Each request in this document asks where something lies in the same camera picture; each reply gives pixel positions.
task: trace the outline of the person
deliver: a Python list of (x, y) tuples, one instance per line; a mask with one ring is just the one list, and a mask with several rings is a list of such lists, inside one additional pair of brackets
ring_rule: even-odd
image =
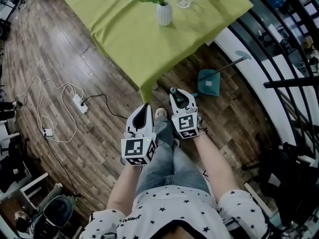
[(150, 164), (127, 163), (106, 210), (94, 212), (80, 239), (268, 238), (262, 210), (239, 188), (232, 169), (204, 131), (194, 143), (206, 180), (174, 144), (163, 108), (155, 113), (158, 146)]
[(12, 119), (15, 122), (17, 102), (2, 102), (0, 103), (0, 120)]

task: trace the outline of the black cable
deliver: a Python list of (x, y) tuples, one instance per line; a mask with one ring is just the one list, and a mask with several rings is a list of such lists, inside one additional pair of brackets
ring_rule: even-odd
[(106, 106), (107, 106), (107, 108), (109, 109), (109, 111), (110, 111), (110, 113), (111, 113), (112, 115), (114, 115), (114, 116), (116, 116), (116, 117), (119, 117), (119, 118), (126, 119), (126, 120), (128, 119), (128, 118), (126, 118), (126, 117), (124, 117), (124, 116), (122, 116), (122, 115), (115, 114), (115, 113), (113, 113), (113, 112), (111, 111), (111, 109), (110, 109), (110, 107), (109, 107), (109, 104), (108, 104), (108, 98), (107, 98), (107, 96), (106, 96), (105, 94), (89, 96), (89, 97), (87, 97), (87, 98), (81, 103), (81, 106), (83, 106), (83, 104), (85, 103), (85, 101), (87, 101), (89, 98), (101, 97), (101, 96), (104, 96), (104, 97), (105, 97)]
[(69, 177), (69, 180), (70, 180), (70, 182), (71, 182), (71, 185), (72, 185), (72, 187), (73, 187), (73, 189), (74, 189), (74, 193), (73, 193), (72, 196), (75, 197), (75, 198), (76, 198), (76, 197), (84, 198), (84, 196), (83, 196), (81, 193), (79, 193), (79, 192), (76, 190), (76, 188), (74, 187), (73, 181), (71, 180), (71, 177), (70, 177), (69, 173), (68, 173), (67, 170), (64, 168), (64, 166), (61, 164), (61, 162), (60, 162), (60, 160), (57, 158), (57, 156), (54, 154), (54, 151), (53, 151), (53, 149), (51, 148), (51, 146), (50, 146), (50, 144), (49, 144), (47, 138), (45, 137), (44, 139), (45, 139), (46, 143), (48, 144), (50, 150), (52, 151), (53, 156), (54, 156), (55, 159), (59, 162), (60, 166), (63, 168), (63, 170), (65, 171), (66, 175)]

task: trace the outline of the teal dustpan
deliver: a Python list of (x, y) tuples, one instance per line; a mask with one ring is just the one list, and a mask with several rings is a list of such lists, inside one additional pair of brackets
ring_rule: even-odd
[(211, 76), (208, 76), (213, 72), (215, 72), (215, 70), (211, 69), (202, 69), (199, 71), (197, 80), (197, 90), (198, 92), (203, 94), (219, 97), (220, 73), (215, 73)]

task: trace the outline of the broom handle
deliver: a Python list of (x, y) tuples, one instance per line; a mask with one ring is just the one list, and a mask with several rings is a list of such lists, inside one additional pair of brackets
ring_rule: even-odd
[(213, 72), (213, 73), (211, 73), (211, 74), (209, 74), (209, 75), (206, 75), (206, 76), (203, 77), (203, 78), (200, 78), (198, 81), (205, 80), (206, 78), (208, 78), (208, 77), (214, 75), (215, 73), (218, 73), (219, 71), (224, 70), (224, 69), (226, 69), (226, 68), (228, 68), (228, 67), (230, 67), (230, 66), (236, 65), (237, 63), (239, 63), (239, 62), (241, 62), (241, 61), (244, 61), (245, 59), (247, 59), (247, 58), (242, 57), (242, 58), (240, 58), (240, 59), (237, 59), (236, 61), (230, 63), (229, 65), (224, 66), (224, 67), (218, 69), (217, 71), (215, 71), (215, 72)]

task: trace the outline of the white vase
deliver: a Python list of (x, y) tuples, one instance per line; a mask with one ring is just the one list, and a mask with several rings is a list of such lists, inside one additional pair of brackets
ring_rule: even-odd
[(156, 18), (160, 26), (167, 26), (173, 19), (173, 10), (170, 4), (166, 3), (165, 6), (160, 4), (156, 7)]

